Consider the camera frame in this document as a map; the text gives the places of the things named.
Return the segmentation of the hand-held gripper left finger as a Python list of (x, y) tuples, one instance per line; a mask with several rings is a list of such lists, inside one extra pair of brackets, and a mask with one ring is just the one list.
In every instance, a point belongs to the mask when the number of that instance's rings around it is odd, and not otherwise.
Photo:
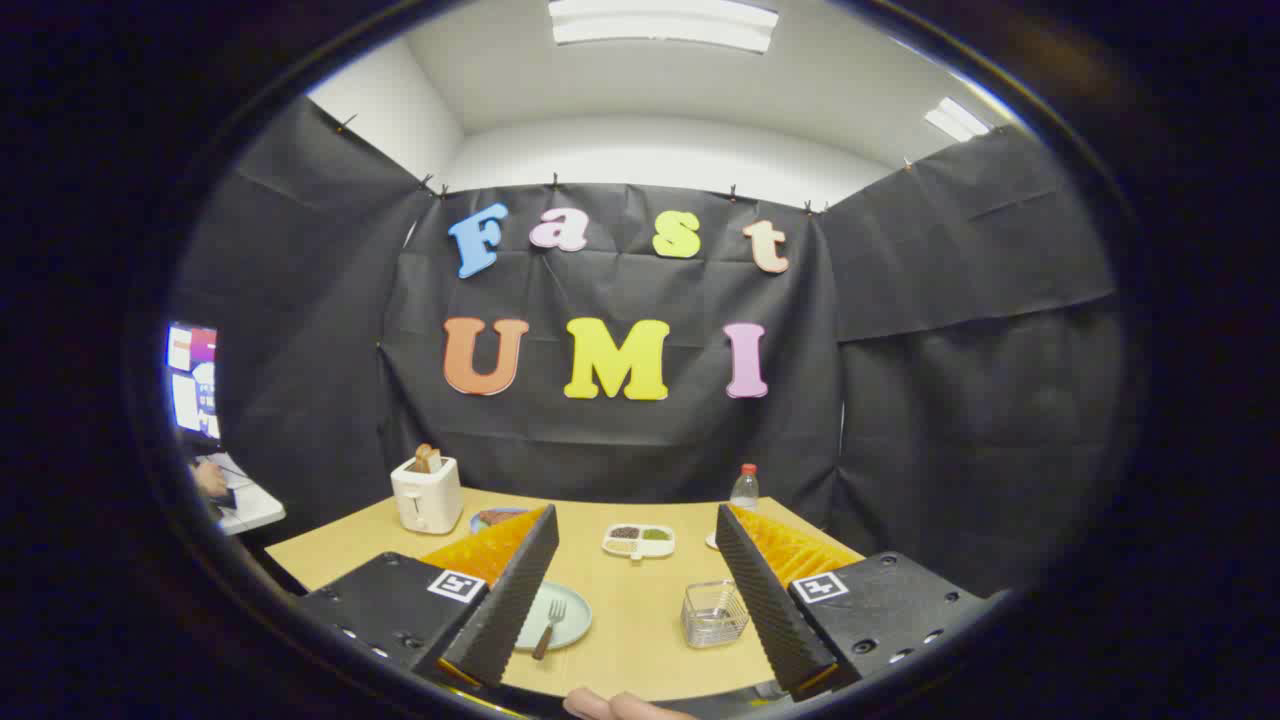
[(493, 689), (559, 546), (543, 505), (413, 559), (384, 551), (300, 600), (312, 620), (383, 662)]

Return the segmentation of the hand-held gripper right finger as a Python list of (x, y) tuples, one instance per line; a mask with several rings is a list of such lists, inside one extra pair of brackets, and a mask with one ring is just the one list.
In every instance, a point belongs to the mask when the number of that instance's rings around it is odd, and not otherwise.
[(896, 551), (858, 559), (732, 503), (718, 509), (716, 543), (795, 701), (941, 648), (1001, 597), (973, 594)]

